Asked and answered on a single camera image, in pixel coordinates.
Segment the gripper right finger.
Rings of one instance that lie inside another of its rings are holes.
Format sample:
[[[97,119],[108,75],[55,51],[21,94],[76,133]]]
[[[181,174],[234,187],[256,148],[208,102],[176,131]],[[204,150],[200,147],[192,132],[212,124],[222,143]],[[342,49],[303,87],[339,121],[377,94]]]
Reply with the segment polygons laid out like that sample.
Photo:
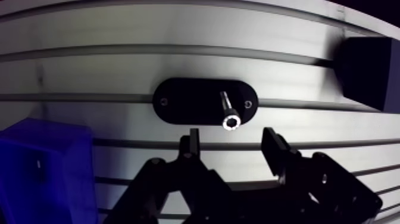
[[[241,192],[246,223],[372,223],[380,197],[325,153],[304,157],[272,128],[261,152],[279,185]]]

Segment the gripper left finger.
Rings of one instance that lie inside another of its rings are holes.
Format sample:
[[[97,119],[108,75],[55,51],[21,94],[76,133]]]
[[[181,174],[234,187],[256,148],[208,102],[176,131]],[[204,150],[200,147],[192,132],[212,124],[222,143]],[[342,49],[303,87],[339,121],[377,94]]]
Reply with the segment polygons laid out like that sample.
[[[233,220],[232,192],[200,159],[199,130],[180,138],[174,161],[149,159],[112,208],[105,223],[158,223],[169,193],[179,191],[190,214],[185,223]]]

